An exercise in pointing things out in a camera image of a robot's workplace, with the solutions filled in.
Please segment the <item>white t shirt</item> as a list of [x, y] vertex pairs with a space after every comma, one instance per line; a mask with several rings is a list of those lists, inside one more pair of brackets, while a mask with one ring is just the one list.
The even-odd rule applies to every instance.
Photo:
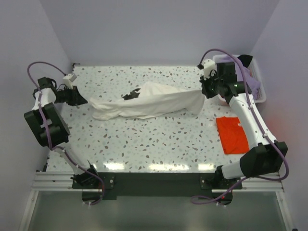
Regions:
[[199, 114], [204, 106], [205, 96], [200, 90], [186, 90], [170, 85], [146, 82], [114, 102], [91, 98], [93, 118], [110, 120], [116, 117], [148, 119], [186, 109]]

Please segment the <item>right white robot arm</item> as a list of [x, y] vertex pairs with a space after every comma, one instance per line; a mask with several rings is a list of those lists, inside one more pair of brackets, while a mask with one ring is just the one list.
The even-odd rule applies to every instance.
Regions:
[[217, 95], [225, 99], [238, 117], [249, 145], [249, 151], [239, 161], [217, 167], [215, 185], [226, 189], [231, 179], [262, 179], [266, 174], [278, 172], [285, 164], [288, 147], [285, 142], [279, 142], [267, 128], [249, 86], [244, 80], [237, 79], [235, 63], [216, 64], [206, 59], [198, 67], [204, 71], [200, 77], [202, 94], [208, 99]]

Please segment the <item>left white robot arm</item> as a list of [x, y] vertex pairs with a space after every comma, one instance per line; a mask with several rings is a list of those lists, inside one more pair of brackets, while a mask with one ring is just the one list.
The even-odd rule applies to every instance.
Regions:
[[38, 80], [38, 89], [34, 90], [34, 107], [24, 114], [24, 118], [42, 147], [48, 147], [57, 152], [72, 168], [71, 178], [81, 187], [94, 189], [101, 186], [100, 177], [95, 167], [79, 156], [70, 152], [61, 144], [69, 142], [70, 131], [59, 111], [57, 103], [66, 103], [69, 106], [80, 106], [88, 101], [81, 96], [77, 86], [72, 85], [74, 75], [64, 77], [67, 86], [58, 90], [54, 79], [43, 77]]

